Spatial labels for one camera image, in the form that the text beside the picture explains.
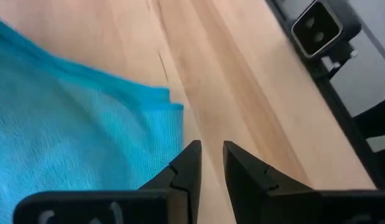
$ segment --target wooden surface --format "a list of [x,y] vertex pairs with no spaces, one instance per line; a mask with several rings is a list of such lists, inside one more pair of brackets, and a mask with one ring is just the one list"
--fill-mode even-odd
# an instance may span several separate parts
[[316,189],[373,189],[264,0],[0,0],[41,47],[185,105],[203,144],[199,223],[235,223],[222,168],[231,140]]

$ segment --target towel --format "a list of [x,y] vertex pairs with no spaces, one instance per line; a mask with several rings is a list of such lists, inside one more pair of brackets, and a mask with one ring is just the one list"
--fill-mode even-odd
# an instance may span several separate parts
[[183,147],[169,90],[55,57],[0,21],[0,223],[46,190],[133,190]]

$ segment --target blue microfiber towel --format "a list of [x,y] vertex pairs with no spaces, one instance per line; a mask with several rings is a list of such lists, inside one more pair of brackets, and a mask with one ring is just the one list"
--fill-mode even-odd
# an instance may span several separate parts
[[0,22],[0,223],[45,190],[130,190],[183,147],[169,90],[54,57]]

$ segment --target wooden table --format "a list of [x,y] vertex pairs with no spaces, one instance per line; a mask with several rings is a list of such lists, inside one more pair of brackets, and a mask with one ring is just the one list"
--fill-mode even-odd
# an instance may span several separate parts
[[41,47],[185,105],[203,144],[199,223],[235,223],[222,168],[231,140],[316,189],[374,185],[264,0],[0,0]]

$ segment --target light wood grain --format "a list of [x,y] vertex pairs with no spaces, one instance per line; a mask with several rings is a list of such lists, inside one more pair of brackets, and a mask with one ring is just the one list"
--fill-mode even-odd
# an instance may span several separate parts
[[0,0],[41,47],[185,105],[203,144],[199,223],[235,223],[222,168],[231,140],[316,189],[373,189],[316,86],[261,0]]

